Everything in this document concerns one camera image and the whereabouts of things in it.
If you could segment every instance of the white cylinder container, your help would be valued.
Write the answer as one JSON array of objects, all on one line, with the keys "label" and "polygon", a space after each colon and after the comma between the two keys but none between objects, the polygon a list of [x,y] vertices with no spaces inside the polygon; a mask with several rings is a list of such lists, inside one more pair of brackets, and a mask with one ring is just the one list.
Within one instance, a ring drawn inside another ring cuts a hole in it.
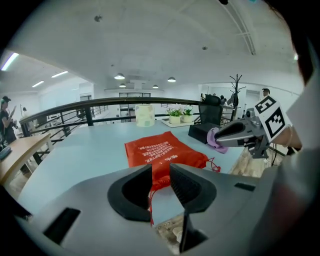
[{"label": "white cylinder container", "polygon": [[135,120],[139,127],[149,127],[155,124],[155,108],[152,105],[135,105]]}]

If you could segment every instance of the ceiling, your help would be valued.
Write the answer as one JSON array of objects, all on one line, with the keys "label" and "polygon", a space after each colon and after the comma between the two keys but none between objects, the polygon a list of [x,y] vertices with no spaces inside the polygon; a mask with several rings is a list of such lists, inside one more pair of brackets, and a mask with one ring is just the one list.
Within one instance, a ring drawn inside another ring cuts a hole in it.
[{"label": "ceiling", "polygon": [[[9,50],[4,51],[0,59],[0,67],[3,67],[12,53]],[[20,54],[6,71],[1,71],[0,92],[38,92],[48,86],[76,77],[71,73],[66,73],[52,78],[53,75],[63,71],[50,64]],[[40,81],[44,81],[44,83],[32,87]]]},{"label": "ceiling", "polygon": [[261,0],[227,7],[218,0],[48,0],[8,49],[21,54],[9,68],[20,78],[1,79],[2,91],[29,91],[64,70],[70,73],[59,79],[74,74],[106,89],[118,87],[119,72],[144,89],[165,88],[171,76],[180,85],[226,81],[238,71],[244,82],[257,69],[297,72],[289,30]]}]

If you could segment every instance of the purple cloth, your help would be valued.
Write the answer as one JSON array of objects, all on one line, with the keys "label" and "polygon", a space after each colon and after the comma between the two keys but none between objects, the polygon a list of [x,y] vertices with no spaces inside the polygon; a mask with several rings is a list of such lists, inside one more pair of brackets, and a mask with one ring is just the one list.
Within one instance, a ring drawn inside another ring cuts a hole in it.
[{"label": "purple cloth", "polygon": [[217,144],[216,139],[215,139],[215,134],[219,131],[219,128],[215,127],[212,128],[207,136],[206,136],[206,141],[208,142],[208,145],[211,146],[212,148],[214,148],[216,151],[225,154],[228,151],[228,147],[227,146],[220,146],[219,144]]}]

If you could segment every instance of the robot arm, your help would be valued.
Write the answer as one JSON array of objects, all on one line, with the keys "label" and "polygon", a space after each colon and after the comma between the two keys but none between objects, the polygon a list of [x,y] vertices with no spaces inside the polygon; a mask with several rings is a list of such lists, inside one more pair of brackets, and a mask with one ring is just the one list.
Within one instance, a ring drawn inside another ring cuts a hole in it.
[{"label": "robot arm", "polygon": [[265,129],[253,108],[249,108],[246,116],[234,120],[215,134],[216,142],[225,147],[248,147],[254,159],[268,158],[270,145]]}]

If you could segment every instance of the black box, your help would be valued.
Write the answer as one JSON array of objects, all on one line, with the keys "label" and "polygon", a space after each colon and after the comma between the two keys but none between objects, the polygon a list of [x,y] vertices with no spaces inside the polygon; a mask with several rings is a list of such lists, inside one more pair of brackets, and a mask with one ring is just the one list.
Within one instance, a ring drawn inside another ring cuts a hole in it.
[{"label": "black box", "polygon": [[215,127],[220,128],[219,125],[210,122],[190,125],[188,135],[204,144],[207,144],[207,134]]}]

